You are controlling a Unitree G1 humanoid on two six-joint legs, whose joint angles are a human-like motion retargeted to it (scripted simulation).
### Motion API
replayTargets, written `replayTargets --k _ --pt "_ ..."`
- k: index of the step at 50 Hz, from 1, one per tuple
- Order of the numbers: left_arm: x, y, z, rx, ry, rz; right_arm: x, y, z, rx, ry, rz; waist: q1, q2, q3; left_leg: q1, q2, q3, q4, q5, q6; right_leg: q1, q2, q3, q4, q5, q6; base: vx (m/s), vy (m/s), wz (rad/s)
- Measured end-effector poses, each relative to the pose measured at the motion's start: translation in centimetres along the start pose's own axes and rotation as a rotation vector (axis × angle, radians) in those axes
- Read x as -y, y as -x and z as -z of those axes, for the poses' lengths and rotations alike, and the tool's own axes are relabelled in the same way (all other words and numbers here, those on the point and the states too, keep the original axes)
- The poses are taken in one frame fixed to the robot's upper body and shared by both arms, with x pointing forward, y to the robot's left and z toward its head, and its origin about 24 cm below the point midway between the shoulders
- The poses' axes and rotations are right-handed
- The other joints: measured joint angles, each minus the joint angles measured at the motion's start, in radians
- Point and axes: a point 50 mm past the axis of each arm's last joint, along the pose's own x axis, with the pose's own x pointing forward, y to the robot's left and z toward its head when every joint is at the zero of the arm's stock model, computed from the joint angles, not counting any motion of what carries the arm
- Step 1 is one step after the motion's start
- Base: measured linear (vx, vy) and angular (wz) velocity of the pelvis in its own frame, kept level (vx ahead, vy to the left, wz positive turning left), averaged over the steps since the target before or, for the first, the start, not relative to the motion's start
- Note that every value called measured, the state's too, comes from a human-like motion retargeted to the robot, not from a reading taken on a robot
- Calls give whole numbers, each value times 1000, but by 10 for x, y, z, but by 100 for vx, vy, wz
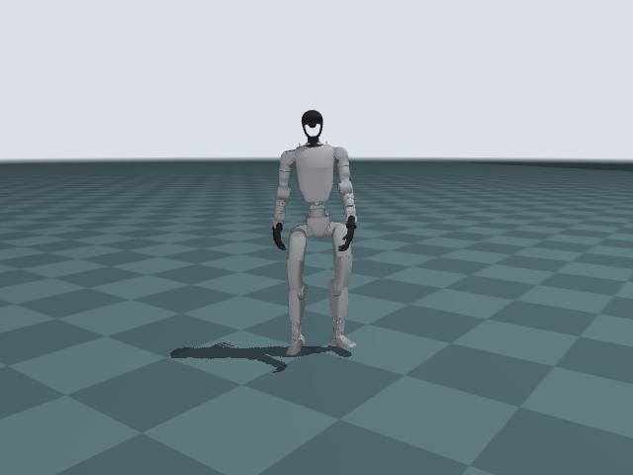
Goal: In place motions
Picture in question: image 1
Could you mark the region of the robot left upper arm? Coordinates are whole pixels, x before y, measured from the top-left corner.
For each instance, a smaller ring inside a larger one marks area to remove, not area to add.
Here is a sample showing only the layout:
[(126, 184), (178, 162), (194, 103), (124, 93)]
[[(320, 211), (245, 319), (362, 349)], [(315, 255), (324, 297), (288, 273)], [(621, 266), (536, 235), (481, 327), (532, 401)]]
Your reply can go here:
[(337, 173), (340, 181), (340, 183), (337, 183), (338, 193), (341, 195), (351, 193), (351, 183), (349, 181), (350, 168), (347, 150), (341, 146), (336, 146), (332, 149), (334, 153), (334, 160), (339, 162), (338, 164), (336, 164)]

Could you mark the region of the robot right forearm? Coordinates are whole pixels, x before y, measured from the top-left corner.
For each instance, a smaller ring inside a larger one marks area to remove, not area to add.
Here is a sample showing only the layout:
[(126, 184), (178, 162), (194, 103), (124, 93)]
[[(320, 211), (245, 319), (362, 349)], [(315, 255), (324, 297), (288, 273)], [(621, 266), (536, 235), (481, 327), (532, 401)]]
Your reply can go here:
[(287, 200), (278, 198), (278, 191), (279, 191), (279, 186), (276, 190), (274, 218), (272, 220), (272, 226), (275, 229), (278, 223), (282, 223), (282, 227), (283, 227), (284, 225), (283, 222), (285, 220), (286, 206), (287, 206)]

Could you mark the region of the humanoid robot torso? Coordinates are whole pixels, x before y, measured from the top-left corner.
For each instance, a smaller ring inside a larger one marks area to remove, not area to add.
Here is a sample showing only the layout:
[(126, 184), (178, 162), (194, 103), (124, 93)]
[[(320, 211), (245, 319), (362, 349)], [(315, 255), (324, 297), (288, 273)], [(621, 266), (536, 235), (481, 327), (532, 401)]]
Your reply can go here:
[(322, 145), (317, 147), (305, 146), (308, 144), (300, 146), (299, 143), (295, 152), (298, 188), (306, 202), (315, 202), (310, 205), (309, 214), (306, 215), (308, 238), (330, 237), (330, 215), (325, 205), (318, 202), (329, 200), (333, 189), (334, 153), (327, 142), (318, 142)]

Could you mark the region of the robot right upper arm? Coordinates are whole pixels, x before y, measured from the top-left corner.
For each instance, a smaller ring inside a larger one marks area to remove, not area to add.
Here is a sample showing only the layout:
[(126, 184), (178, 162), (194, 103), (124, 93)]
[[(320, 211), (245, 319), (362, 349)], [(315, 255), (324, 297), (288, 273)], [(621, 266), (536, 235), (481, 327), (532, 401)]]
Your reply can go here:
[(291, 171), (292, 171), (290, 164), (295, 162), (295, 152), (296, 152), (295, 149), (287, 150), (283, 152), (281, 155), (280, 164), (279, 164), (279, 175), (278, 175), (278, 180), (279, 180), (278, 198), (289, 199), (290, 197), (291, 188), (288, 187), (290, 177), (291, 177)]

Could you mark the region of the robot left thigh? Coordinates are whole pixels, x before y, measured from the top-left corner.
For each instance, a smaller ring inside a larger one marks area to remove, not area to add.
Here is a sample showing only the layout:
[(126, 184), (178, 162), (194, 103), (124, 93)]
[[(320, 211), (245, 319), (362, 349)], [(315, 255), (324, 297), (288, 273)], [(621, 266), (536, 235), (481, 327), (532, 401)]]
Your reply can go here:
[(339, 251), (339, 246), (345, 244), (346, 239), (343, 237), (347, 235), (348, 228), (341, 223), (330, 222), (331, 237), (334, 251), (334, 270), (335, 278), (328, 281), (327, 287), (331, 295), (340, 295), (343, 287), (348, 286), (353, 254), (351, 254), (351, 242), (349, 247), (344, 251)]

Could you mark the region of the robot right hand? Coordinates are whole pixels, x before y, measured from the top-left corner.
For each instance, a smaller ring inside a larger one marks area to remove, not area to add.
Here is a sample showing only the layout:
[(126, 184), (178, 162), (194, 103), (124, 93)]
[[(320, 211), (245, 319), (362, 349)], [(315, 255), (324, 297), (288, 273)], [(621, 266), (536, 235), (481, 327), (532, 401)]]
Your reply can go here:
[(273, 238), (274, 238), (274, 241), (275, 241), (276, 245), (279, 247), (279, 249), (286, 250), (285, 246), (283, 245), (283, 243), (281, 241), (281, 234), (280, 234), (280, 232), (283, 230), (282, 229), (282, 223), (278, 223), (276, 225), (276, 229), (272, 226), (272, 230), (273, 230)]

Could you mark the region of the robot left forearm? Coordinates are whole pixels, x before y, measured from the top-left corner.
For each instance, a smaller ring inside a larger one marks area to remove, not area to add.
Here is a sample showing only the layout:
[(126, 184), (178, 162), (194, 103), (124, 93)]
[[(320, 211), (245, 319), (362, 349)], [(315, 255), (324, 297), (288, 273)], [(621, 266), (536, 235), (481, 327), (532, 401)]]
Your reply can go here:
[[(351, 183), (351, 182), (350, 182)], [(346, 216), (346, 224), (348, 221), (348, 217), (349, 216), (354, 216), (355, 217), (355, 225), (357, 225), (357, 217), (356, 217), (356, 209), (355, 209), (355, 204), (354, 204), (354, 194), (353, 194), (353, 186), (351, 183), (351, 193), (346, 193), (345, 195), (343, 195), (341, 197), (342, 203), (343, 203), (343, 208), (344, 208), (344, 214)]]

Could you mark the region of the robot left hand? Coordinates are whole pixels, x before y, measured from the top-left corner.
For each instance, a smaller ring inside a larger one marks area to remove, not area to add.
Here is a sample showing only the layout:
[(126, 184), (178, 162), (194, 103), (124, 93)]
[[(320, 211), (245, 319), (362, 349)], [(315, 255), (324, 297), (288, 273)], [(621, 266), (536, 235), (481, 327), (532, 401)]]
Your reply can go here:
[(345, 237), (343, 237), (343, 240), (346, 239), (346, 242), (345, 242), (344, 245), (339, 246), (339, 249), (338, 249), (339, 251), (344, 251), (344, 250), (346, 250), (349, 247), (350, 242), (353, 239), (354, 229), (356, 229), (356, 227), (357, 227), (354, 223), (355, 223), (355, 217), (354, 216), (349, 216), (347, 224), (346, 224), (346, 228), (348, 228), (347, 235)]

